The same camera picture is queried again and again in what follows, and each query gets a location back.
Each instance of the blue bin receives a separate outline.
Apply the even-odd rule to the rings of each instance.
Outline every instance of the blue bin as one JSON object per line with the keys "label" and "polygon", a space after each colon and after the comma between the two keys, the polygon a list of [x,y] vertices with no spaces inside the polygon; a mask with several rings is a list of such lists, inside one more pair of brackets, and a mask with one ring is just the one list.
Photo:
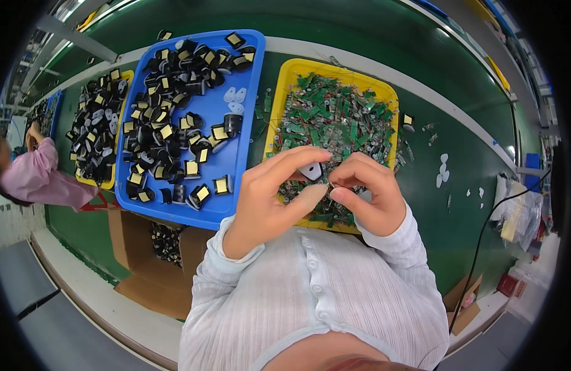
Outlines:
{"label": "blue bin", "polygon": [[[236,87],[236,90],[242,87],[247,89],[246,99],[242,103],[245,107],[242,132],[237,134],[234,138],[230,138],[228,144],[219,152],[210,154],[206,163],[200,164],[200,179],[185,179],[182,182],[182,184],[186,186],[187,194],[190,194],[198,185],[205,183],[212,192],[210,199],[207,200],[200,211],[195,211],[187,205],[164,204],[162,202],[160,189],[170,188],[170,190],[174,191],[174,186],[167,181],[156,181],[150,174],[148,174],[145,186],[156,191],[156,199],[147,203],[129,199],[126,193],[126,183],[130,174],[130,164],[123,161],[123,143],[125,142],[125,136],[121,124],[130,121],[130,116],[133,113],[131,104],[135,100],[137,93],[145,93],[146,91],[144,79],[149,74],[149,71],[143,72],[143,69],[147,62],[150,58],[154,57],[157,50],[164,48],[175,50],[174,44],[179,40],[185,40],[187,38],[206,44],[212,49],[225,48],[233,55],[239,55],[239,53],[233,50],[230,44],[224,40],[225,36],[228,36],[234,31],[246,40],[246,45],[251,45],[256,48],[252,67],[242,73],[234,71],[231,75],[225,75],[224,85],[215,87],[214,89],[207,89],[204,96],[194,96],[185,110],[175,109],[172,115],[172,124],[179,126],[178,120],[180,117],[185,117],[186,112],[191,111],[197,113],[205,121],[205,126],[201,130],[202,134],[209,136],[211,135],[210,127],[223,123],[224,114],[230,112],[228,104],[224,101],[226,91],[232,86]],[[265,36],[255,30],[224,30],[180,36],[153,44],[150,49],[143,54],[137,64],[133,83],[127,93],[127,109],[124,110],[118,126],[120,135],[117,146],[114,193],[121,207],[151,217],[211,230],[218,230],[222,219],[236,212],[236,203],[238,201],[238,193],[240,192],[240,178],[242,177],[242,173],[246,170],[251,126],[255,112],[256,95],[264,54]],[[194,156],[186,150],[181,150],[180,159],[181,161],[193,160]],[[226,174],[229,174],[234,181],[234,193],[219,196],[213,195],[213,179],[221,178]]]}
{"label": "blue bin", "polygon": [[55,97],[59,97],[59,99],[57,100],[56,106],[54,107],[53,118],[52,118],[52,121],[50,122],[50,134],[49,134],[49,137],[51,137],[53,140],[54,140],[54,130],[56,129],[57,123],[59,122],[59,112],[61,111],[61,104],[63,104],[63,92],[58,90],[56,93],[51,95],[46,100],[46,102],[47,102],[46,103],[46,111],[47,112],[48,112],[49,108],[53,105]]}
{"label": "blue bin", "polygon": [[[540,156],[537,153],[527,153],[526,159],[525,159],[525,167],[528,168],[540,168]],[[534,175],[525,175],[525,187],[531,188],[532,186],[534,186],[537,182],[539,181],[539,177],[538,176],[534,176]],[[540,185],[535,186],[535,188],[532,189],[533,192],[540,192]]]}

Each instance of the yellow plastic tray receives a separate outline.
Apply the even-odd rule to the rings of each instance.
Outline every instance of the yellow plastic tray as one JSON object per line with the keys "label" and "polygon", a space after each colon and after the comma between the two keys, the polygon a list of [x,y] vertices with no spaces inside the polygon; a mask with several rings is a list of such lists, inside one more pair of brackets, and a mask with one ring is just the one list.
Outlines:
{"label": "yellow plastic tray", "polygon": [[[275,87],[275,96],[273,99],[273,107],[271,109],[271,118],[269,120],[269,128],[267,130],[267,140],[265,142],[265,154],[263,155],[263,160],[267,158],[267,152],[273,152],[275,147],[270,147],[269,144],[273,143],[275,136],[275,128],[277,128],[283,114],[283,110],[286,106],[287,95],[290,92],[290,85],[292,89],[296,89],[298,85],[298,74],[308,75],[310,72],[315,72],[319,75],[337,78],[343,84],[355,84],[358,86],[358,90],[364,91],[368,88],[376,93],[376,100],[385,101],[388,104],[388,108],[395,112],[399,108],[399,100],[397,93],[393,88],[379,81],[375,78],[368,77],[358,72],[353,72],[351,70],[346,70],[345,68],[328,65],[325,63],[319,63],[315,61],[308,61],[307,59],[294,58],[283,63],[280,68],[280,74],[277,79],[277,86]],[[389,141],[393,145],[387,157],[389,167],[395,167],[395,156],[397,153],[397,127],[398,127],[399,115],[396,113],[393,115],[392,125],[395,129],[395,133],[390,136]],[[309,221],[307,217],[300,219],[297,226],[318,228],[324,230],[330,230],[333,232],[343,232],[343,233],[354,233],[361,234],[361,232],[356,228],[356,226],[348,226],[347,224],[334,224],[333,227],[327,228],[326,221]]]}
{"label": "yellow plastic tray", "polygon": [[[124,80],[128,80],[127,81],[127,94],[125,95],[125,100],[123,100],[123,105],[120,107],[120,114],[118,115],[118,129],[116,130],[116,138],[114,139],[114,154],[116,155],[116,147],[118,144],[118,135],[120,133],[120,131],[122,130],[123,125],[120,123],[120,118],[123,117],[123,111],[125,110],[125,105],[127,104],[127,99],[126,97],[129,96],[129,88],[131,87],[131,82],[133,82],[133,70],[126,70],[120,73],[120,77]],[[114,171],[115,171],[115,167],[116,164],[112,164],[112,179],[107,181],[107,182],[103,182],[100,185],[100,188],[103,189],[111,189],[114,186]],[[77,175],[75,175],[75,179],[77,179],[78,181],[80,181],[81,183],[85,183],[85,184],[89,184],[91,186],[97,187],[98,185],[96,184],[96,182],[94,182],[91,179],[84,179],[82,177],[79,177]]]}

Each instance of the woman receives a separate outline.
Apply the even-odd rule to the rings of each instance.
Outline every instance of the woman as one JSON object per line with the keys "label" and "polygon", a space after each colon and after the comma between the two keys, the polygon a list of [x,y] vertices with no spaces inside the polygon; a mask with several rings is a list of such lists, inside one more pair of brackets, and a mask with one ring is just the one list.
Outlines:
{"label": "woman", "polygon": [[99,192],[57,171],[59,156],[50,138],[44,138],[36,122],[26,134],[28,152],[11,161],[11,147],[0,137],[0,195],[14,204],[71,206],[79,211]]}
{"label": "woman", "polygon": [[275,198],[296,169],[330,157],[296,147],[245,171],[236,215],[207,242],[193,277],[180,371],[431,370],[444,357],[446,310],[391,169],[356,152],[328,177],[329,196],[353,212],[370,247],[293,227],[325,184],[288,205]]}

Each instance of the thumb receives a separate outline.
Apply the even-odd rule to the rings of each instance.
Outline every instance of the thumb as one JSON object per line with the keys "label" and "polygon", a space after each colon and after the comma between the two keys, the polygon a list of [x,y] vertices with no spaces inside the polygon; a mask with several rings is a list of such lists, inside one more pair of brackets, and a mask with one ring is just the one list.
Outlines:
{"label": "thumb", "polygon": [[361,197],[344,187],[337,187],[329,196],[336,202],[347,207],[358,219],[372,220],[375,217],[375,207],[365,202]]}
{"label": "thumb", "polygon": [[312,184],[304,187],[299,195],[285,207],[288,220],[294,224],[306,214],[314,210],[316,204],[326,194],[328,186],[326,184]]}

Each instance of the hand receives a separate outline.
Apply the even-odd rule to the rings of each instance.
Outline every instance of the hand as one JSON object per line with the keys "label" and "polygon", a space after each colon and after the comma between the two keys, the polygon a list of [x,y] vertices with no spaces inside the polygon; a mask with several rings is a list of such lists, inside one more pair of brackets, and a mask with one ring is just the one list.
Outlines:
{"label": "hand", "polygon": [[225,256],[242,258],[261,243],[281,236],[311,212],[325,195],[327,185],[305,187],[288,205],[282,204],[275,195],[299,167],[330,158],[331,153],[321,148],[296,147],[246,170],[242,174],[236,217],[224,236]]}
{"label": "hand", "polygon": [[[360,152],[354,152],[328,178],[336,188],[331,198],[353,212],[368,231],[376,236],[393,234],[405,219],[405,201],[393,171]],[[372,192],[367,203],[352,190],[365,186]]]}
{"label": "hand", "polygon": [[30,135],[28,130],[28,132],[26,133],[26,148],[28,149],[28,152],[34,151],[35,142],[36,140],[32,137],[32,135]]}
{"label": "hand", "polygon": [[36,121],[32,122],[32,126],[30,126],[28,132],[30,135],[35,136],[36,134],[40,134],[40,126]]}

